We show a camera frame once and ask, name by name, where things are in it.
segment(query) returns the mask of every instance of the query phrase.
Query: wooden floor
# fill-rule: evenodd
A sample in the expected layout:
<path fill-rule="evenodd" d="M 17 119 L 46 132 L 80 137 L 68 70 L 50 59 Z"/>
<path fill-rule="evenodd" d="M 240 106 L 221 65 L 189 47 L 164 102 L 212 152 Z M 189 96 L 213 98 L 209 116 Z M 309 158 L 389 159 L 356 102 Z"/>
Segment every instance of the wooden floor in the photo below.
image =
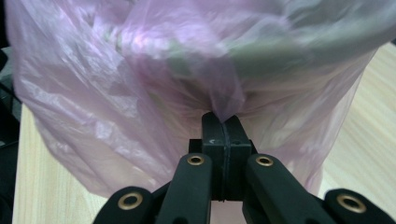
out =
<path fill-rule="evenodd" d="M 366 70 L 329 158 L 319 196 L 347 188 L 396 218 L 396 48 Z M 106 199 L 90 194 L 55 161 L 23 109 L 14 223 L 92 223 Z"/>

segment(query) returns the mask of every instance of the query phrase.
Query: black plastic part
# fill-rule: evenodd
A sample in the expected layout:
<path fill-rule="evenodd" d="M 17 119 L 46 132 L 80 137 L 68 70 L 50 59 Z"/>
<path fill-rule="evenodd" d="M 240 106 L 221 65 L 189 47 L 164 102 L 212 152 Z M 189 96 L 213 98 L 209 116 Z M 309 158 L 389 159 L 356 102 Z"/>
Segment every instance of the black plastic part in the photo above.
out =
<path fill-rule="evenodd" d="M 2 102 L 0 102 L 0 127 L 0 141 L 4 143 L 0 146 L 0 150 L 18 143 L 20 123 L 7 111 Z"/>
<path fill-rule="evenodd" d="M 202 116 L 202 153 L 213 162 L 212 200 L 225 200 L 223 182 L 225 141 L 219 119 L 208 113 Z"/>
<path fill-rule="evenodd" d="M 163 200 L 158 224 L 207 224 L 210 219 L 212 161 L 200 153 L 182 157 Z"/>
<path fill-rule="evenodd" d="M 346 209 L 341 205 L 337 197 L 347 196 L 359 200 L 365 207 L 364 212 L 356 212 Z M 334 189 L 326 193 L 325 196 L 325 206 L 329 214 L 336 220 L 337 223 L 341 224 L 371 224 L 371 223 L 381 223 L 381 224 L 394 224 L 396 223 L 388 214 L 379 209 L 365 197 L 357 192 L 349 189 Z M 351 207 L 359 207 L 354 201 L 345 200 L 346 205 Z"/>
<path fill-rule="evenodd" d="M 257 159 L 262 157 L 270 159 L 273 164 L 260 165 Z M 247 182 L 271 223 L 335 223 L 275 157 L 262 154 L 251 156 L 247 161 Z"/>
<path fill-rule="evenodd" d="M 136 208 L 123 210 L 119 207 L 119 200 L 129 193 L 140 194 L 143 201 Z M 108 199 L 93 224 L 148 224 L 152 202 L 152 195 L 146 189 L 137 187 L 121 189 Z"/>
<path fill-rule="evenodd" d="M 257 154 L 257 149 L 253 144 L 253 141 L 249 140 L 250 144 L 251 144 L 251 155 Z"/>
<path fill-rule="evenodd" d="M 148 224 L 155 223 L 155 220 L 157 220 L 158 214 L 160 213 L 161 207 L 163 206 L 163 200 L 165 199 L 165 195 L 169 189 L 170 184 L 171 184 L 171 182 L 165 184 L 164 186 L 155 190 L 151 194 L 153 201 L 152 201 L 152 206 L 151 206 L 151 210 L 150 210 L 150 215 L 147 219 Z"/>
<path fill-rule="evenodd" d="M 236 116 L 225 121 L 226 139 L 230 148 L 225 158 L 225 199 L 242 201 L 245 195 L 245 167 L 252 153 L 248 136 Z"/>
<path fill-rule="evenodd" d="M 0 50 L 0 71 L 6 66 L 7 61 L 8 56 L 2 50 Z"/>
<path fill-rule="evenodd" d="M 246 195 L 242 204 L 242 212 L 247 224 L 269 224 L 270 220 L 262 209 L 260 201 L 250 187 L 246 189 Z"/>
<path fill-rule="evenodd" d="M 201 139 L 190 139 L 189 153 L 202 153 L 202 140 Z"/>
<path fill-rule="evenodd" d="M 202 118 L 202 152 L 213 161 L 212 200 L 242 201 L 245 167 L 252 145 L 236 116 L 220 123 L 213 113 Z"/>

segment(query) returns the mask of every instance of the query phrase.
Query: black object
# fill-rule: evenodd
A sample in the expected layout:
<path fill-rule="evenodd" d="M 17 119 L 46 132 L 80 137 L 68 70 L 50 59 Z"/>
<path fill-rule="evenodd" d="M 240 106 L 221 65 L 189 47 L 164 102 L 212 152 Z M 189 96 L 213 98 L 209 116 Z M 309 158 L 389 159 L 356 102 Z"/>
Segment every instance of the black object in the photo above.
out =
<path fill-rule="evenodd" d="M 7 55 L 0 50 L 0 70 L 6 62 Z M 0 83 L 0 90 L 9 94 L 8 97 L 12 104 L 14 99 L 12 90 L 9 90 L 2 83 Z M 12 222 L 19 133 L 19 122 L 0 100 L 0 224 Z"/>
<path fill-rule="evenodd" d="M 9 46 L 6 34 L 6 13 L 4 11 L 4 8 L 5 4 L 2 0 L 0 2 L 0 49 Z"/>
<path fill-rule="evenodd" d="M 208 113 L 202 123 L 170 184 L 116 192 L 94 223 L 206 224 L 211 200 L 242 201 L 249 224 L 395 223 L 351 190 L 331 190 L 324 201 L 309 194 L 277 158 L 257 153 L 236 116 L 220 123 Z"/>

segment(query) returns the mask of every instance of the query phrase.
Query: plastic bag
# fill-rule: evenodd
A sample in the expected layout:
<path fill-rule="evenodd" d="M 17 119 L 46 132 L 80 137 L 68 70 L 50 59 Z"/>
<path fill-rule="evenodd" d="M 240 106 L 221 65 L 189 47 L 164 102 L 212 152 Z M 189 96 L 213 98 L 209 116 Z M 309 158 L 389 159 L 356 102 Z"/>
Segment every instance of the plastic bag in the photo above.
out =
<path fill-rule="evenodd" d="M 236 114 L 315 192 L 394 0 L 9 0 L 17 94 L 88 190 L 168 182 L 201 116 Z"/>

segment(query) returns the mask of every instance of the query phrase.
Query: translucent plastic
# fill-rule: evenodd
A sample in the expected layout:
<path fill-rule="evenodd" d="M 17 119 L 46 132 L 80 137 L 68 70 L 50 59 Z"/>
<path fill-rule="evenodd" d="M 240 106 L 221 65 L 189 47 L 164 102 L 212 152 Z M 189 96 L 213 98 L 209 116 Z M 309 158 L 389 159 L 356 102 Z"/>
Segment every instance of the translucent plastic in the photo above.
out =
<path fill-rule="evenodd" d="M 7 28 L 17 94 L 88 190 L 168 182 L 214 111 L 315 192 L 396 1 L 8 0 Z"/>

